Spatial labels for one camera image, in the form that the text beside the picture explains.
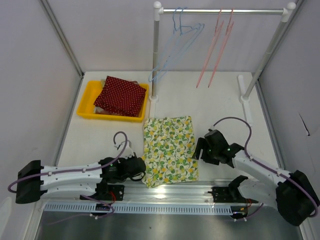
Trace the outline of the lemon print skirt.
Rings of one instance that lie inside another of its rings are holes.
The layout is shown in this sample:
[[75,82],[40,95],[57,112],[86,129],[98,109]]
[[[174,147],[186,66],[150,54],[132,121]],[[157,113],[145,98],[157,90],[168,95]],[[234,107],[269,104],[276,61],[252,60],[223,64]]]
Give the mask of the lemon print skirt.
[[142,182],[147,188],[199,180],[190,116],[148,118],[143,125],[143,143],[146,171]]

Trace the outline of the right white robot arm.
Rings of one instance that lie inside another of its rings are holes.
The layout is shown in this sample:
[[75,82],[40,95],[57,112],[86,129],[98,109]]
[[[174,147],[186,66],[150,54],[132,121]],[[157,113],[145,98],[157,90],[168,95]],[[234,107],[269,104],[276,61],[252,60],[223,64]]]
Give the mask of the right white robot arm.
[[303,172],[273,167],[250,155],[245,147],[228,144],[218,130],[209,130],[198,139],[193,158],[216,166],[224,164],[244,173],[221,190],[213,187],[210,194],[215,202],[261,203],[277,210],[293,226],[318,214],[320,200]]

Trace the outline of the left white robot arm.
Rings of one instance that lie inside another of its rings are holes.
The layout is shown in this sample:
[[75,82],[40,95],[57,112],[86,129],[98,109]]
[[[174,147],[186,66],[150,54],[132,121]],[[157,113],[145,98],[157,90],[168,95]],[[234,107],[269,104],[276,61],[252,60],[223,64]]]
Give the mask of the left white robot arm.
[[145,173],[145,162],[135,155],[117,160],[107,157],[76,168],[42,166],[40,160],[33,160],[18,172],[15,202],[30,204],[40,199],[71,198],[122,201],[123,182],[138,182]]

